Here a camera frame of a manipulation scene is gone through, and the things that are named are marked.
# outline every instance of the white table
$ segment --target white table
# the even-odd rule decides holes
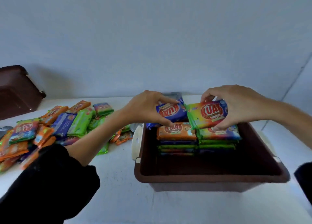
[[[196,103],[200,96],[184,96]],[[93,104],[108,102],[120,109],[131,97],[85,99]],[[15,126],[16,121],[41,116],[53,106],[72,106],[81,99],[43,100],[36,112],[0,121]],[[263,122],[253,124],[257,129]],[[101,187],[90,203],[65,223],[224,223],[224,224],[308,224],[308,215],[290,193],[287,184],[265,184],[245,193],[233,192],[154,192],[134,177],[131,142],[111,145],[109,152],[96,156]],[[0,196],[21,173],[14,167],[0,175]]]

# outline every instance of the container handle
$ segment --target container handle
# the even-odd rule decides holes
[[[142,135],[143,135],[143,126],[139,125],[133,134],[132,143],[131,143],[131,157],[132,157],[132,160],[134,161],[140,155]]]

